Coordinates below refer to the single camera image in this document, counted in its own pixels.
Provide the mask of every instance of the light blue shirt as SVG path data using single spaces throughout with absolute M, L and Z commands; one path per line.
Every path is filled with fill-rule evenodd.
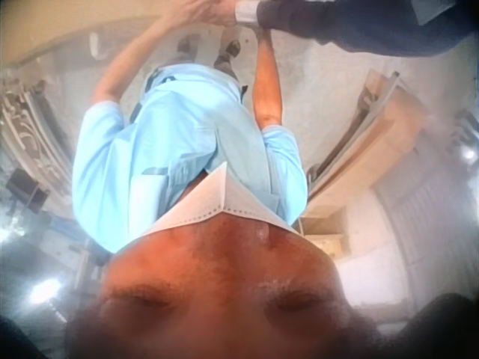
M 141 104 L 128 126 L 109 101 L 90 108 L 82 123 L 73 210 L 106 250 L 116 253 L 140 237 L 202 170 L 211 173 L 223 162 L 288 224 L 305 209 L 293 135 L 282 126 L 260 131 L 230 76 L 199 64 L 165 67 Z

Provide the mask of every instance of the tan skin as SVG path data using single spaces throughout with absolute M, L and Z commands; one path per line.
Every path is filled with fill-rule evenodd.
M 220 10 L 231 16 L 234 2 L 171 2 L 169 12 L 113 61 L 94 102 L 119 102 L 170 30 L 214 21 Z M 263 129 L 281 125 L 281 89 L 271 36 L 260 31 L 257 37 L 253 100 Z M 228 214 L 125 248 L 109 266 L 99 303 L 97 320 L 122 348 L 116 358 L 139 358 L 139 352 L 141 358 L 317 358 L 350 310 L 335 266 L 322 251 L 271 224 Z

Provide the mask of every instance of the light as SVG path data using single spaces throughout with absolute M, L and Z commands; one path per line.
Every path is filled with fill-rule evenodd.
M 467 150 L 464 151 L 463 156 L 465 159 L 475 159 L 477 156 L 476 152 L 468 148 Z
M 55 297 L 60 290 L 61 284 L 56 279 L 48 279 L 33 287 L 30 294 L 32 304 L 40 304 Z
M 468 162 L 474 162 L 478 157 L 478 153 L 474 150 L 471 150 L 468 147 L 463 147 L 461 152 L 462 152 L 463 158 L 467 160 Z
M 10 235 L 10 231 L 4 228 L 0 228 L 0 243 L 2 243 L 5 239 L 7 239 L 9 235 Z

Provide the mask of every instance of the white shirt cuff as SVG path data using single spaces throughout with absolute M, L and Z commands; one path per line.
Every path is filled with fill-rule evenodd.
M 235 17 L 239 24 L 257 25 L 257 6 L 259 1 L 238 1 L 235 8 Z

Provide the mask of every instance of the dark suit sleeve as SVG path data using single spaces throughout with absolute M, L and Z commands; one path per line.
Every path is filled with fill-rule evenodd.
M 464 4 L 421 26 L 411 0 L 269 0 L 258 5 L 257 18 L 264 28 L 332 42 L 348 52 L 403 57 L 440 54 L 476 29 Z

